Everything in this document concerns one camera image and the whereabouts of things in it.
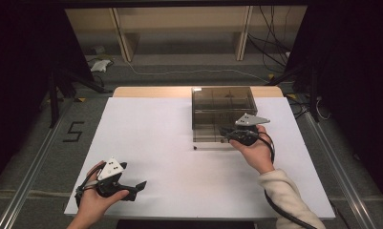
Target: handheld controller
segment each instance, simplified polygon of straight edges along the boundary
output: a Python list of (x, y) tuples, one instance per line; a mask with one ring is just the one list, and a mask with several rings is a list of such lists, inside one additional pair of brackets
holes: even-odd
[[(77, 206), (80, 205), (83, 192), (86, 189), (90, 188), (95, 188), (98, 194), (104, 198), (108, 198), (121, 190), (128, 190), (129, 194), (122, 200), (135, 201), (138, 192), (142, 191), (145, 188), (147, 181), (143, 181), (135, 187), (119, 184), (118, 181), (122, 175), (122, 172), (126, 169), (126, 166), (126, 162), (119, 163), (116, 159), (112, 157), (108, 160), (108, 162), (101, 164), (100, 166), (96, 167), (93, 171), (91, 171), (90, 174), (84, 180), (83, 184), (78, 186), (75, 190), (75, 200)], [(98, 170), (101, 171), (98, 173), (96, 180), (87, 182), (88, 179)]]
[(256, 125), (268, 123), (269, 119), (254, 116), (251, 114), (244, 114), (235, 122), (236, 128), (220, 128), (220, 134), (227, 138), (233, 139), (240, 143), (249, 146), (252, 145), (259, 138), (259, 133)]

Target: aluminum rail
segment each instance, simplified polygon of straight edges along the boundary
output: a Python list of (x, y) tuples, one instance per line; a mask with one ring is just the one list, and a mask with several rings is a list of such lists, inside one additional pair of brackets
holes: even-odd
[(2, 217), (0, 218), (0, 229), (12, 228), (13, 224), (15, 223), (15, 220), (18, 217), (22, 206), (24, 205), (25, 199), (27, 198), (30, 189), (32, 188), (33, 183), (35, 182), (40, 172), (40, 169), (42, 168), (42, 165), (53, 145), (54, 137), (59, 130), (60, 123), (62, 122), (65, 114), (72, 107), (72, 99), (65, 101), (68, 102), (65, 105), (60, 118), (55, 123), (53, 128), (48, 131), (45, 140), (43, 141), (35, 159), (32, 162), (30, 169), (28, 170), (27, 174), (21, 182), (21, 185), (18, 187), (17, 191), (15, 192), (15, 195), (11, 199), (8, 207), (4, 211)]
[(319, 123), (314, 121), (310, 114), (306, 113), (305, 117), (310, 124), (310, 128), (316, 133), (320, 143), (322, 144), (322, 147), (326, 152), (326, 158), (331, 167), (331, 170), (336, 176), (336, 179), (339, 182), (344, 195), (346, 196), (347, 202), (349, 203), (355, 217), (357, 218), (358, 224), (363, 229), (376, 228), (372, 217), (370, 216), (369, 210), (354, 188), (354, 185), (352, 184), (348, 174), (340, 163), (336, 153), (328, 141), (328, 138), (323, 132), (322, 127)]

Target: floor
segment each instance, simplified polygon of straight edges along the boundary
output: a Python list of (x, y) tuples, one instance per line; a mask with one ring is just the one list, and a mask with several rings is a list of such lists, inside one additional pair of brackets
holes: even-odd
[[(152, 85), (263, 85), (270, 74), (278, 75), (269, 69), (282, 69), (263, 58), (251, 44), (247, 44), (244, 61), (236, 61), (227, 36), (200, 43), (198, 47), (190, 42), (192, 52), (180, 49), (180, 45), (156, 44), (150, 42), (153, 39), (147, 40), (148, 37), (142, 39), (145, 39), (140, 42), (143, 45), (138, 47), (131, 66), (114, 55), (114, 65), (108, 67), (106, 73), (95, 73), (96, 83), (108, 89)], [(23, 147), (0, 177), (0, 220), (4, 220), (0, 221), (0, 228), (65, 228), (72, 220), (63, 214), (63, 209), (111, 96), (74, 85), (76, 98), (84, 99), (62, 98), (60, 94), (62, 115), (50, 129), (50, 104), (45, 97)], [(293, 93), (291, 82), (279, 86), (283, 93)], [(326, 226), (349, 228), (346, 221), (350, 228), (383, 228), (383, 196), (352, 153), (333, 116), (313, 122), (310, 114), (305, 113), (306, 99), (304, 94), (296, 94), (296, 100), (304, 105), (290, 100), (291, 110), (297, 113), (296, 121), (316, 171), (330, 202), (339, 212), (336, 219), (325, 220)], [(328, 110), (320, 107), (320, 112), (326, 115)], [(74, 141), (77, 135), (69, 134), (74, 130), (72, 123), (81, 132), (77, 141)], [(274, 222), (273, 219), (259, 221), (257, 227), (275, 228)], [(116, 226), (117, 219), (103, 219), (94, 228)]]

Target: person's arm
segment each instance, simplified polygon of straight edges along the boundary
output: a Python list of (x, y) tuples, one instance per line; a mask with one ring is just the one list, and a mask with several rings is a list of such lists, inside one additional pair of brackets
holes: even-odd
[[(257, 125), (257, 129), (259, 133), (266, 133), (264, 126)], [(260, 134), (260, 137), (270, 143), (267, 135)], [(229, 142), (242, 153), (247, 163), (259, 172), (259, 184), (266, 189), (268, 196), (277, 206), (318, 229), (325, 228), (322, 221), (302, 201), (295, 183), (287, 177), (284, 171), (274, 169), (270, 150), (261, 140), (257, 140), (250, 146), (245, 146), (235, 140)], [(278, 229), (301, 228), (279, 214), (277, 214), (276, 225)]]
[[(102, 164), (103, 162), (104, 161), (100, 161), (90, 171), (93, 171), (98, 165)], [(89, 181), (96, 180), (96, 174), (97, 173), (93, 173)], [(81, 198), (80, 206), (78, 207), (78, 212), (67, 228), (89, 228), (90, 226), (98, 222), (100, 219), (102, 219), (102, 216), (104, 216), (105, 212), (111, 205), (125, 198), (128, 194), (129, 192), (127, 190), (122, 190), (116, 192), (108, 198), (104, 198), (98, 194), (96, 189), (86, 189), (83, 193), (83, 197)]]

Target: table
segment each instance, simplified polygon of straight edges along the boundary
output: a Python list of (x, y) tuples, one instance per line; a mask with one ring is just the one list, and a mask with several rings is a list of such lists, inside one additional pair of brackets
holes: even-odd
[[(264, 91), (274, 96), (256, 97), (256, 104), (258, 115), (271, 119), (266, 127), (276, 146), (275, 166), (295, 180), (304, 201), (321, 219), (334, 218), (287, 100), (276, 87), (252, 89), (255, 96)], [(190, 96), (191, 87), (116, 89), (106, 105), (65, 214), (76, 213), (74, 189), (85, 174), (100, 160), (113, 156), (128, 162), (120, 183), (148, 183), (136, 201), (120, 201), (105, 217), (274, 218), (264, 190), (257, 184), (257, 172), (239, 152), (230, 146), (225, 151), (193, 150)]]

